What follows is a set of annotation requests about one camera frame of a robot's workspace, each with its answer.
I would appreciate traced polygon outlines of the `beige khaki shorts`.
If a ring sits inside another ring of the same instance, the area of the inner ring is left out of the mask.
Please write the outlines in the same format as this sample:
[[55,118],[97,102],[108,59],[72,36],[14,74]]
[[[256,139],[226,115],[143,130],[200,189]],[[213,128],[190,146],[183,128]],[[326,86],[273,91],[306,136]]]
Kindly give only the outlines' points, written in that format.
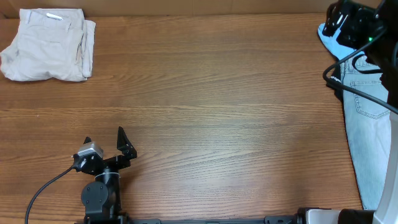
[[2,74],[17,82],[92,76],[96,23],[82,9],[21,9],[19,27],[1,52]]

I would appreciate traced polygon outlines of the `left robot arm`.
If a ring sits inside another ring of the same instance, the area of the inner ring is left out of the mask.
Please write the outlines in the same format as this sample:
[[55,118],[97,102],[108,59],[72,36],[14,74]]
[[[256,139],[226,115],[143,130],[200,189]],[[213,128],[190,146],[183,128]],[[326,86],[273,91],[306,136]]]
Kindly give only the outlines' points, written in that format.
[[131,166],[137,151],[122,127],[118,128],[116,148],[121,154],[105,159],[99,144],[87,137],[73,155],[72,168],[95,178],[81,192],[84,223],[132,223],[129,215],[123,212],[119,171]]

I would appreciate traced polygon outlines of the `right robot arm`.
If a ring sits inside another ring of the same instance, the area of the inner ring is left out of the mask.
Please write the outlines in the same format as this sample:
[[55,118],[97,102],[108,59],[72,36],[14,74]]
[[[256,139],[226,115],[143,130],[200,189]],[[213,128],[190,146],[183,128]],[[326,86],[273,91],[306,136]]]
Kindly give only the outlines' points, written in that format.
[[343,103],[362,209],[301,208],[286,223],[397,222],[397,2],[331,4],[318,28],[337,59],[323,72]]

